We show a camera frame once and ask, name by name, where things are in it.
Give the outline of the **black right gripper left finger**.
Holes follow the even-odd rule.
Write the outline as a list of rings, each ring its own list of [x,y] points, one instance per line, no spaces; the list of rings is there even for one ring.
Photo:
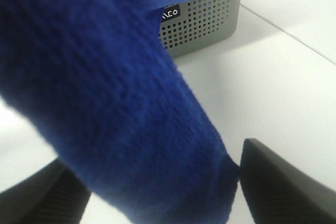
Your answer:
[[[56,159],[1,193],[1,223],[79,223],[90,196]]]

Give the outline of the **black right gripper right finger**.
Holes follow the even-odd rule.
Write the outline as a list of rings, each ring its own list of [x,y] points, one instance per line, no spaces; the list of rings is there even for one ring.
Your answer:
[[[257,139],[246,139],[240,184],[254,223],[335,223],[335,191]]]

